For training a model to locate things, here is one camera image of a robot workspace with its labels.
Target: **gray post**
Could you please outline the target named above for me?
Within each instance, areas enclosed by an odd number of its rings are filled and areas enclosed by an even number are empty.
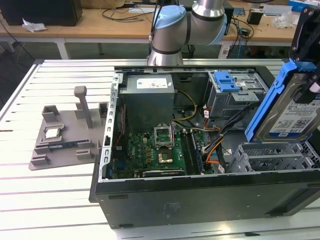
[[[79,98],[81,107],[84,113],[84,117],[86,120],[86,124],[88,125],[89,129],[93,128],[92,124],[92,119],[91,119],[91,114],[88,108],[87,100],[86,100],[86,95],[87,95],[87,88],[86,86],[76,86],[74,88],[74,96]]]

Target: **blue drive bracket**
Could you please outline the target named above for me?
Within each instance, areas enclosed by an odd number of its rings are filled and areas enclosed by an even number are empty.
[[[270,107],[275,104],[278,95],[280,95],[284,91],[286,87],[285,80],[288,74],[292,71],[314,72],[316,68],[317,67],[312,62],[294,62],[292,59],[290,59],[289,62],[282,65],[273,84],[271,85],[265,98],[263,99],[258,110],[256,111],[255,115],[253,116],[251,122],[249,123],[248,127],[244,132],[248,142],[253,141],[258,126],[262,121],[264,121],[264,116],[268,114],[268,110],[271,109]]]
[[[239,92],[240,88],[235,84],[235,80],[227,71],[215,71],[213,73],[216,83],[220,86],[220,91]]]

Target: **label sticker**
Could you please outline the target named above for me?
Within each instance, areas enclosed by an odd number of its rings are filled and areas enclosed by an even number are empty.
[[[206,119],[208,119],[209,118],[209,111],[208,110],[204,110],[203,113],[204,113],[204,117]]]
[[[231,149],[226,149],[225,151],[227,152],[227,154],[232,155],[232,150]]]
[[[224,174],[224,173],[225,173],[225,169],[224,169],[224,167],[223,167],[223,166],[221,166],[220,164],[219,164],[219,166],[218,166],[218,169],[219,169],[220,173],[222,173],[222,174]]]
[[[279,119],[270,130],[275,137],[293,137],[302,133],[317,117],[320,100],[313,100],[309,104],[298,104],[291,100]]]
[[[235,85],[237,85],[238,87],[245,87],[246,84],[243,82],[236,82]]]
[[[167,89],[167,79],[165,78],[139,78],[136,81],[137,89]]]
[[[53,146],[48,146],[49,149],[60,149],[62,148],[62,145],[53,145]]]

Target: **white table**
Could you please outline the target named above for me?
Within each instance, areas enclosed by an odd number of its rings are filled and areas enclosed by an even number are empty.
[[[267,66],[278,59],[186,60],[185,64]],[[237,239],[304,240],[320,236],[320,200],[290,217],[111,230],[98,204],[88,201],[93,164],[30,171],[43,106],[75,110],[74,87],[86,85],[89,108],[109,100],[106,66],[144,66],[144,60],[46,60],[34,64],[0,112],[0,239]]]

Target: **power supply label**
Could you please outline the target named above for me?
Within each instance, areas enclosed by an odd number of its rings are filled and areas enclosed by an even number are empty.
[[[136,81],[137,89],[167,89],[167,79],[165,78],[139,78]]]
[[[272,137],[299,135],[317,117],[318,108],[320,108],[320,99],[315,99],[309,104],[298,104],[291,100],[271,128],[269,135]]]

